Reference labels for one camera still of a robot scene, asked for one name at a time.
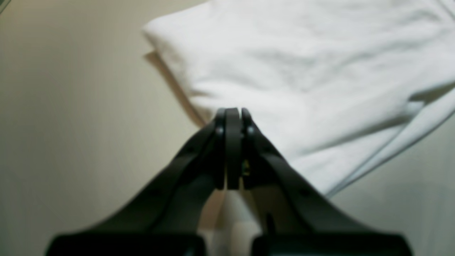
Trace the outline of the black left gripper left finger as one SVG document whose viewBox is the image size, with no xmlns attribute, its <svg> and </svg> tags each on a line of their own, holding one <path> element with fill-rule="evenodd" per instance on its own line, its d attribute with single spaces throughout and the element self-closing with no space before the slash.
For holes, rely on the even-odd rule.
<svg viewBox="0 0 455 256">
<path fill-rule="evenodd" d="M 48 256 L 206 256 L 202 209 L 223 188 L 226 109 L 195 133 L 126 206 L 93 227 L 55 237 Z"/>
</svg>

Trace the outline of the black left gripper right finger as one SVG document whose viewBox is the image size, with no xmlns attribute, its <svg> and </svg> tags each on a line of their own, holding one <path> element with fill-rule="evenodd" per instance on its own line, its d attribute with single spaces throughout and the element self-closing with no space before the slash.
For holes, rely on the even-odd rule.
<svg viewBox="0 0 455 256">
<path fill-rule="evenodd" d="M 225 111 L 227 187 L 251 193 L 263 230 L 252 256 L 411 256 L 400 234 L 345 214 L 301 177 L 262 134 L 249 111 Z"/>
</svg>

